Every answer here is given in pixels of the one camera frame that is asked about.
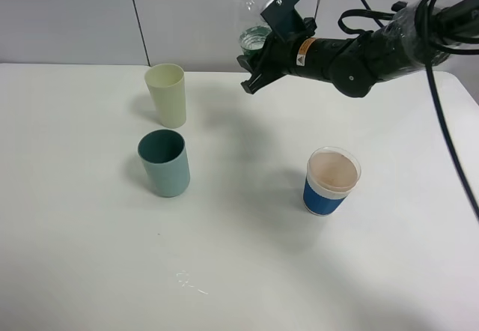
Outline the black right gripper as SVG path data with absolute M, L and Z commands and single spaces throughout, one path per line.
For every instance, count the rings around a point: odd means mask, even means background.
M 284 39 L 276 32 L 273 37 L 268 37 L 265 53 L 261 56 L 260 74 L 241 82 L 243 90 L 247 94 L 255 94 L 286 75 L 318 79 L 318 68 L 312 61 L 306 62 L 306 55 L 299 54 L 300 46 L 305 41 L 315 42 L 316 28 L 313 18 L 286 18 L 281 21 L 278 30 Z M 257 70 L 259 60 L 257 54 L 237 56 L 239 66 L 248 72 Z

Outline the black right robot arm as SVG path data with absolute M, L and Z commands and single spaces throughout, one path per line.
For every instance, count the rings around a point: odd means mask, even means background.
M 376 31 L 355 38 L 316 38 L 316 23 L 301 18 L 299 0 L 269 0 L 261 15 L 271 27 L 263 47 L 240 55 L 251 77 L 243 89 L 255 94 L 286 75 L 329 82 L 342 94 L 362 98 L 379 82 L 414 73 L 426 63 L 417 6 L 404 6 Z

